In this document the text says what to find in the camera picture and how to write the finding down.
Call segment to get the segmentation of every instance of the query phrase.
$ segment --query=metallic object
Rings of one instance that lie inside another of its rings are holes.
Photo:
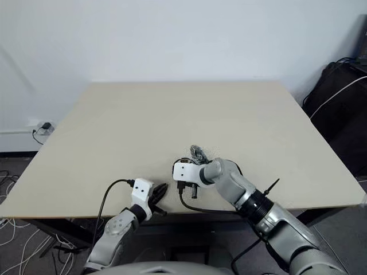
[[[193,197],[197,196],[197,186],[215,186],[219,194],[249,221],[256,234],[266,243],[270,255],[283,270],[290,275],[347,274],[335,259],[319,250],[318,240],[304,224],[266,197],[277,181],[262,193],[243,177],[236,163],[220,158],[209,162],[197,146],[192,147],[192,154],[195,160],[181,159],[174,163],[173,178],[179,184],[190,184],[188,186],[193,187]],[[136,181],[132,192],[132,207],[108,221],[103,236],[98,240],[85,265],[88,270],[96,271],[114,266],[117,255],[124,250],[126,240],[138,227],[139,222],[151,217],[155,203],[164,195],[163,189],[157,189],[156,195],[159,198],[151,200],[145,190],[150,189],[153,184],[146,180]],[[228,274],[220,269],[188,262],[144,262],[100,272],[105,275],[151,273]]]
[[[346,274],[336,260],[319,250],[319,242],[312,232],[286,209],[269,200],[268,192],[257,190],[234,162],[217,158],[209,164],[190,167],[191,173],[199,169],[199,176],[190,174],[188,178],[195,179],[192,182],[196,184],[215,185],[218,193],[249,220],[283,270],[292,275]]]
[[[124,209],[106,223],[102,237],[93,247],[84,265],[84,274],[115,266],[139,224],[149,220],[152,211],[164,213],[156,204],[165,195],[168,185],[160,184],[151,192],[152,187],[153,182],[145,179],[135,180],[131,207]]]

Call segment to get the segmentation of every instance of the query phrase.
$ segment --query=wire bundle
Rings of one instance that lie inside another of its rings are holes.
[[[11,183],[7,186],[7,188],[6,188],[6,191],[5,191],[5,195],[0,195],[0,198],[7,198],[7,196],[9,195],[9,192],[10,192],[10,190],[11,190],[11,188],[15,185],[15,183],[17,182],[17,179],[19,178],[19,176],[18,175],[13,175],[13,176],[10,176],[10,173],[9,173],[9,171],[7,171],[7,170],[1,170],[0,171],[0,174],[3,174],[3,175],[1,175],[0,176],[0,186],[1,185],[3,185],[3,184],[5,184],[8,180],[10,180],[11,181]],[[4,223],[3,223],[3,225],[0,227],[0,229],[3,229],[4,227],[6,227],[8,224],[10,224],[10,225],[12,225],[13,226],[13,235],[12,235],[12,237],[8,240],[8,241],[6,241],[6,242],[4,242],[4,243],[0,243],[0,246],[4,246],[4,245],[7,245],[8,243],[10,243],[13,239],[14,239],[14,237],[15,237],[15,231],[16,231],[16,229],[17,228],[24,228],[24,227],[27,227],[27,226],[29,226],[30,225],[30,223],[27,223],[27,224],[25,224],[25,225],[17,225],[16,224],[16,221],[15,221],[15,219],[7,219]],[[45,246],[46,246],[46,244],[52,239],[52,237],[51,236],[47,236],[46,238],[44,238],[42,241],[41,241],[41,243],[36,247],[36,249],[31,253],[31,255],[30,256],[28,256],[26,259],[24,259],[25,258],[25,250],[26,250],[26,247],[27,247],[27,244],[28,244],[28,242],[38,233],[38,232],[40,232],[40,229],[37,229],[28,239],[27,239],[27,241],[25,242],[25,244],[24,244],[24,247],[23,247],[23,251],[22,251],[22,257],[21,257],[21,261],[18,263],[18,264],[16,264],[16,265],[13,265],[13,266],[11,266],[11,267],[9,267],[9,268],[7,268],[5,271],[3,271],[3,272],[1,272],[0,273],[0,275],[4,275],[5,273],[7,273],[8,271],[10,271],[10,270],[12,270],[12,269],[14,269],[14,268],[16,268],[16,267],[18,267],[19,266],[19,275],[24,275],[24,272],[25,272],[25,269],[26,269],[26,267],[27,267],[27,264],[28,264],[28,262],[29,262],[29,260],[33,257],[33,256],[35,256],[38,252],[40,252]],[[66,245],[68,248],[70,248],[70,249],[73,249],[73,248],[75,248],[75,246],[71,243],[71,242],[69,242],[68,240],[66,240],[66,239],[64,239],[64,241],[62,241],[61,239],[60,239],[60,237],[58,236],[58,235],[56,235],[56,238],[57,238],[57,240],[59,241],[59,243],[61,243],[62,245]],[[66,270],[66,268],[67,268],[67,266],[68,266],[68,264],[69,264],[69,262],[70,262],[70,260],[71,260],[71,264],[69,265],[69,268],[67,269],[67,271],[66,271],[66,273],[64,273],[64,271]],[[61,272],[60,272],[60,274],[58,274],[57,273],[57,269],[56,269],[56,263],[54,263],[55,264],[55,271],[56,271],[56,275],[67,275],[70,271],[71,271],[71,269],[72,269],[72,267],[73,267],[73,264],[74,264],[74,254],[73,253],[69,253],[69,256],[68,256],[68,258],[67,258],[67,260],[66,260],[66,262],[65,263],[63,263],[64,264],[64,266],[63,266],[63,268],[62,268],[62,270],[61,270]]]
[[[9,175],[9,172],[7,170],[2,170],[0,172],[1,173],[5,173],[5,176],[2,176],[2,179],[0,180],[0,186],[3,185],[3,184],[5,184],[7,180],[10,180],[11,181],[11,183],[6,188],[6,191],[5,191],[5,194],[6,195],[0,195],[0,198],[7,198],[7,196],[9,195],[10,189],[17,182],[17,179],[19,178],[19,176],[18,175],[10,176]],[[3,243],[0,243],[0,246],[7,245],[8,243],[10,243],[14,239],[16,228],[24,228],[24,227],[27,227],[27,226],[30,225],[29,223],[27,223],[25,225],[17,225],[16,222],[15,222],[15,219],[7,219],[4,222],[4,224],[0,227],[0,229],[3,229],[8,224],[11,224],[13,226],[13,235],[12,235],[11,239],[9,239],[8,241],[3,242]]]

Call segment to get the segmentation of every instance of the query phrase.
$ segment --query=table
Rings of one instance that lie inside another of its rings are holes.
[[[288,209],[357,205],[365,195],[277,82],[95,83],[22,174],[0,217],[95,217],[119,178],[167,182],[159,206],[190,212],[171,172],[192,144],[209,158],[235,161],[260,191],[280,178],[269,197]],[[116,215],[130,197],[127,184],[114,187],[103,215]],[[199,190],[196,200],[189,191],[184,197],[197,207],[233,209],[215,188]]]

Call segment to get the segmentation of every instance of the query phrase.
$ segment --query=power plug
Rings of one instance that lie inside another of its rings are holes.
[[[37,125],[38,132],[37,134],[40,136],[49,136],[54,131],[54,126],[51,121],[41,121]]]
[[[7,219],[0,219],[0,225],[3,225],[7,222]]]

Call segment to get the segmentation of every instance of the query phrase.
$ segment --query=gray floor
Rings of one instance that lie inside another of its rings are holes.
[[[9,170],[11,174],[20,175],[26,168],[30,159],[27,158],[8,158],[0,159],[0,170]],[[0,194],[5,194],[9,183],[0,187]],[[350,274],[367,274],[367,208],[351,207],[340,211],[339,213],[324,219],[317,224],[316,229],[323,238],[331,245],[339,259],[344,263]],[[26,240],[36,231],[36,227],[28,226],[26,228],[16,229],[15,239],[5,245],[0,246],[0,272],[20,262],[22,249]],[[0,229],[0,243],[11,238],[13,227],[7,225]],[[38,233],[27,245],[26,257],[38,246],[38,244],[47,235],[43,232]],[[213,234],[181,234],[181,235],[155,235],[140,236],[134,240],[134,245],[130,247],[129,254],[139,253],[146,247],[155,247],[164,243],[180,242],[184,245],[206,245],[215,243],[225,246],[232,255],[236,255],[248,245],[250,245],[256,236],[252,230],[244,225],[243,230],[231,231],[226,233]],[[330,251],[330,248],[323,241],[324,249]],[[55,274],[52,253],[49,252],[44,258],[34,256],[28,263],[24,274]],[[81,268],[87,257],[86,253],[76,256],[73,269],[69,274],[80,274]],[[56,258],[57,274],[60,274],[62,264]],[[245,257],[238,261],[237,267],[241,275],[257,274],[269,272],[275,274],[285,274],[277,266],[275,261],[268,255],[264,245],[261,243],[249,252]],[[19,274],[19,268],[7,272],[7,274]]]

